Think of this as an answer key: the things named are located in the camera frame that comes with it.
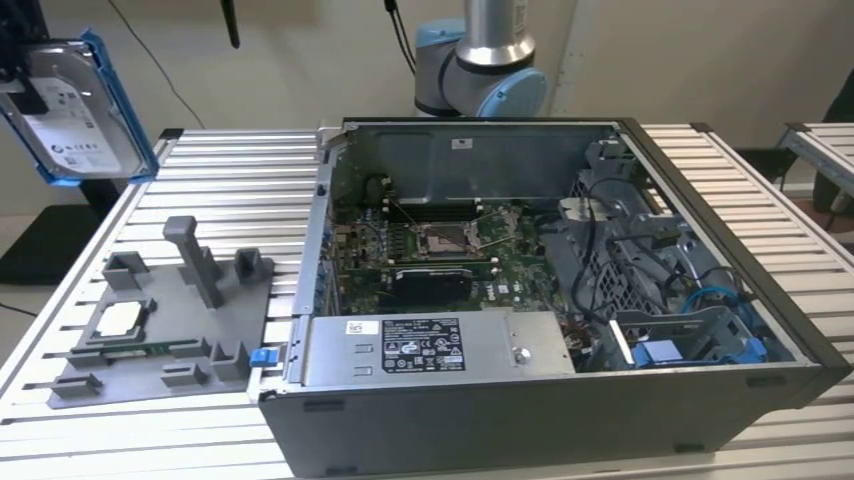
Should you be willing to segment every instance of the blue latch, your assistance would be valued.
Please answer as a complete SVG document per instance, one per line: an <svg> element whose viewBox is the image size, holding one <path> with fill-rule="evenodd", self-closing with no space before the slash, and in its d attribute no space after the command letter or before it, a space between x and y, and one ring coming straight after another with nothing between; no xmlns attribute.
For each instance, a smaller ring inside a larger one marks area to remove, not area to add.
<svg viewBox="0 0 854 480"><path fill-rule="evenodd" d="M250 366L253 368L275 367L279 364L278 348L257 348L250 356Z"/></svg>

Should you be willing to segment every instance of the white wall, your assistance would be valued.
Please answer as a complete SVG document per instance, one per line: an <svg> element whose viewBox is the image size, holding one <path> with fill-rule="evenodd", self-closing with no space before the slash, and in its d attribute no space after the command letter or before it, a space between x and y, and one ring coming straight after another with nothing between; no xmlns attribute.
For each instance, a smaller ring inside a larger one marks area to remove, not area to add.
<svg viewBox="0 0 854 480"><path fill-rule="evenodd" d="M407 115L413 79L381 0L239 0L233 50L217 0L115 0L213 128L307 128L322 117ZM52 34L92 26L153 138L194 127L106 0L42 0ZM401 0L410 36L463 0ZM555 78L574 0L530 0L537 63ZM597 0L570 113L706 121L738 145L817 120L854 66L850 0ZM43 185L0 128L0 215L79 201Z"/></svg>
<svg viewBox="0 0 854 480"><path fill-rule="evenodd" d="M234 50L218 0L115 0L209 128L311 128L322 118L410 115L413 76L381 0L239 0ZM402 0L410 39L427 20L462 15L463 0ZM151 138L195 127L107 0L42 0L51 34L91 26L104 37ZM534 0L537 64L558 69L574 0ZM0 215L36 213L74 191L47 187L0 128Z"/></svg>
<svg viewBox="0 0 854 480"><path fill-rule="evenodd" d="M596 4L572 114L708 122L737 146L821 120L854 67L854 1Z"/></svg>

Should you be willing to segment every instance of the aluminum extrusion table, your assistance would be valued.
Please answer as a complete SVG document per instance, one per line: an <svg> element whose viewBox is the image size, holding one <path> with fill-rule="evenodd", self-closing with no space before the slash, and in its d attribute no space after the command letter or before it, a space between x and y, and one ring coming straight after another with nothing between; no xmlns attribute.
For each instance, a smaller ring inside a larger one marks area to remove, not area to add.
<svg viewBox="0 0 854 480"><path fill-rule="evenodd" d="M854 123L792 123L781 146L854 195Z"/></svg>
<svg viewBox="0 0 854 480"><path fill-rule="evenodd" d="M714 133L645 126L784 289L854 363L854 259ZM47 382L104 290L111 252L179 259L161 238L195 215L217 256L261 248L277 261L266 345L289 338L315 175L314 131L185 131L162 140L158 181L131 186L0 370L0 478L287 478L283 454L245 393L51 410ZM255 369L255 384L279 372ZM431 476L816 479L854 475L854 377L801 410L768 414L716 455Z"/></svg>

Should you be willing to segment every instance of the blue cable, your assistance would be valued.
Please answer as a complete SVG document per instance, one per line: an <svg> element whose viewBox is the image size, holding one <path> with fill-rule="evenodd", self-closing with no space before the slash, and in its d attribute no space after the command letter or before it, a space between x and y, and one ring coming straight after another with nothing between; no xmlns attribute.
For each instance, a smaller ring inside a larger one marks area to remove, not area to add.
<svg viewBox="0 0 854 480"><path fill-rule="evenodd" d="M694 301L701 298L704 295L706 295L708 293L720 293L722 295L726 295L728 297L730 297L733 300L736 300L736 303L738 304L738 309L742 311L744 314L746 314L746 317L750 318L750 325L748 325L748 329L752 330L753 329L753 314L750 313L750 311L745 308L745 306L740 303L740 298L738 298L738 294L724 287L704 287L700 290L697 290L690 296L689 298L685 300L685 305L682 306L682 313L688 313L689 310L692 309L692 305L694 305Z"/></svg>

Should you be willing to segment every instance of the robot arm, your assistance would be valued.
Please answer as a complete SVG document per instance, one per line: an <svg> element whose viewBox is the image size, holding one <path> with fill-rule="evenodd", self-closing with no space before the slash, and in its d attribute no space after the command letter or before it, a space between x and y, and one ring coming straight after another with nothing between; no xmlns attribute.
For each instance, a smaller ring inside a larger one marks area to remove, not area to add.
<svg viewBox="0 0 854 480"><path fill-rule="evenodd" d="M466 20L437 20L417 36L415 106L437 117L530 117L546 99L531 67L525 0L466 0Z"/></svg>

